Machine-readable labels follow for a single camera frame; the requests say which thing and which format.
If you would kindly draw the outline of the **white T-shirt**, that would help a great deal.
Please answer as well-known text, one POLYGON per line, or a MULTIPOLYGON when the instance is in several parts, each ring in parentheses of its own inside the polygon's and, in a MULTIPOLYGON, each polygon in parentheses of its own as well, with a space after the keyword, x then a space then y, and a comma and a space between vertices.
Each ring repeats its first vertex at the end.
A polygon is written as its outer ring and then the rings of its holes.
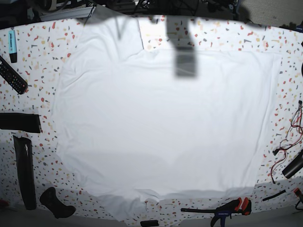
POLYGON ((60 73, 56 153, 121 221, 147 199, 250 195, 282 57, 144 49, 136 18, 97 6, 60 73))

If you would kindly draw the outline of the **small black rectangular device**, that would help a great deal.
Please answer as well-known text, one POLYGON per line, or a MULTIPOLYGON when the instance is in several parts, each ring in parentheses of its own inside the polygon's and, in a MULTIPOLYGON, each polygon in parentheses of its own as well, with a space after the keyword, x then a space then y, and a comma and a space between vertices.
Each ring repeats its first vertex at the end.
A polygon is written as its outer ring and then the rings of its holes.
POLYGON ((159 222, 158 220, 147 220, 140 222, 141 227, 158 227, 159 222))

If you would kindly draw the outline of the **black tape strip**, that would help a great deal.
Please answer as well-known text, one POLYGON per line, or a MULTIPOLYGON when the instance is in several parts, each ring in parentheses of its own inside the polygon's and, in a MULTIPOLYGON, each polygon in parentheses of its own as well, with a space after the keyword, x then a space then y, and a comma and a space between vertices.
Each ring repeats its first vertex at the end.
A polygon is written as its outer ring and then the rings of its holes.
POLYGON ((26 113, 1 113, 0 128, 2 130, 41 133, 39 115, 26 113))

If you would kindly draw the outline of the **black orange bar clamp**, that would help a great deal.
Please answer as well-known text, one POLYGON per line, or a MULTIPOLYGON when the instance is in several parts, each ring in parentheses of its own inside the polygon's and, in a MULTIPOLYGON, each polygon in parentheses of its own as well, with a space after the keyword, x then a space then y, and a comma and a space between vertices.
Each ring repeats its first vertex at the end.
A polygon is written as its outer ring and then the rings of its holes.
POLYGON ((205 213, 205 214, 213 214, 213 218, 210 223, 210 227, 214 227, 216 222, 220 221, 220 226, 225 227, 225 221, 227 217, 232 218, 232 214, 241 214, 244 216, 251 214, 252 202, 247 197, 242 201, 241 198, 236 200, 232 200, 229 203, 226 203, 216 209, 187 209, 181 208, 181 212, 188 212, 188 213, 205 213))

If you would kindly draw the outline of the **black cylindrical tube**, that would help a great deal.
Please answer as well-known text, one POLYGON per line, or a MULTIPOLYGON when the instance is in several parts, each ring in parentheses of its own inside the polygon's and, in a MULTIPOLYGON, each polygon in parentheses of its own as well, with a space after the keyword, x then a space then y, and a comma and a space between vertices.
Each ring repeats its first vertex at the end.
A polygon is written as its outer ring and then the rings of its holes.
POLYGON ((18 183, 27 210, 36 209, 36 192, 33 171, 32 142, 24 137, 13 136, 16 153, 18 183))

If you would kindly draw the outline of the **terrazzo patterned table cloth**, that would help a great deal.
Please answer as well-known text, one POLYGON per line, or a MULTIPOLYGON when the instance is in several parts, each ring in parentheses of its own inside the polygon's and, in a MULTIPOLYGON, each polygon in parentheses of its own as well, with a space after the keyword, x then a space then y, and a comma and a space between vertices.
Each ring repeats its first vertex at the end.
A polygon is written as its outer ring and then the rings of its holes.
MULTIPOLYGON (((284 166, 274 173, 270 169, 283 157, 283 153, 274 156, 272 151, 287 134, 290 119, 303 95, 303 35, 272 26, 203 17, 141 17, 139 24, 143 45, 148 50, 170 48, 170 38, 174 37, 180 45, 194 46, 199 50, 278 52, 283 55, 277 85, 278 103, 271 122, 273 133, 250 198, 253 211, 259 214, 266 210, 281 211, 283 207, 294 205, 297 199, 294 189, 303 186, 302 172, 286 179, 281 173, 284 166)), ((61 67, 69 59, 82 29, 82 23, 75 19, 15 28, 18 61, 12 67, 27 81, 28 91, 20 96, 2 80, 0 110, 38 114, 42 133, 0 132, 0 198, 12 207, 24 207, 19 191, 13 135, 27 137, 33 143, 36 195, 40 196, 53 186, 63 203, 76 207, 76 217, 87 217, 91 221, 101 219, 104 226, 109 226, 114 223, 114 218, 102 207, 101 199, 84 191, 55 152, 57 134, 51 116, 55 86, 61 67)))

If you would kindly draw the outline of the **black TV remote control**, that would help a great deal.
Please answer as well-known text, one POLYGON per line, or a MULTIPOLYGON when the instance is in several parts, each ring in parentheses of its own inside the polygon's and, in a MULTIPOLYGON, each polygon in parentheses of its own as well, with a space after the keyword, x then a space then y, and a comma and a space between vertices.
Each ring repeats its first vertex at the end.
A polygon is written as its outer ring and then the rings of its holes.
POLYGON ((27 82, 2 57, 0 57, 0 75, 19 95, 26 92, 27 82))

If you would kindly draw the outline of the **light blue highlighter marker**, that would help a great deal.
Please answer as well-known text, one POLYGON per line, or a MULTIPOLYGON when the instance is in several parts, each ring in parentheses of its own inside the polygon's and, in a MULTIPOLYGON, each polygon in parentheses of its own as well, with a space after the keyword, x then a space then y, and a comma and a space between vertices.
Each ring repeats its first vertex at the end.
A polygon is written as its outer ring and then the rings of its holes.
POLYGON ((9 30, 9 57, 11 63, 16 63, 18 60, 16 35, 14 30, 9 30))

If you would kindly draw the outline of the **black cylinder right edge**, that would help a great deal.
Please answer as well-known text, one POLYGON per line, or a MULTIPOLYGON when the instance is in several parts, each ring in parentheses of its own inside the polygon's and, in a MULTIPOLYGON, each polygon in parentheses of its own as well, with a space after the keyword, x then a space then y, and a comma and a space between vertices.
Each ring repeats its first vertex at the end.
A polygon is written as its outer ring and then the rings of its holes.
POLYGON ((285 167, 282 174, 287 178, 294 176, 303 167, 303 150, 291 161, 291 163, 285 167))

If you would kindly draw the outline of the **small orange clip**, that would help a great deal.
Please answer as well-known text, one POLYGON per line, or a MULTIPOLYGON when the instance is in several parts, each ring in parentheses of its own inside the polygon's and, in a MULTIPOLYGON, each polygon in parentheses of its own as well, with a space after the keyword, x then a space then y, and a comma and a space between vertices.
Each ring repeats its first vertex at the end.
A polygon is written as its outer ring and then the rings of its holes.
POLYGON ((294 193, 295 193, 296 195, 299 195, 299 194, 300 194, 300 190, 299 190, 298 188, 296 188, 296 189, 294 190, 294 193))

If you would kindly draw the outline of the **aluminium rail at back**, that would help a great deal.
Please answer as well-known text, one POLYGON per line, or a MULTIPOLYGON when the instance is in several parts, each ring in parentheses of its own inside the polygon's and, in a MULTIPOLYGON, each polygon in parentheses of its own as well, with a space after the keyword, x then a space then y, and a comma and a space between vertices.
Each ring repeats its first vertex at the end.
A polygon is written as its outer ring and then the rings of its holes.
POLYGON ((73 19, 73 18, 85 18, 89 17, 95 10, 95 6, 89 6, 84 8, 65 9, 55 12, 53 14, 47 14, 40 16, 41 21, 52 21, 60 19, 73 19))

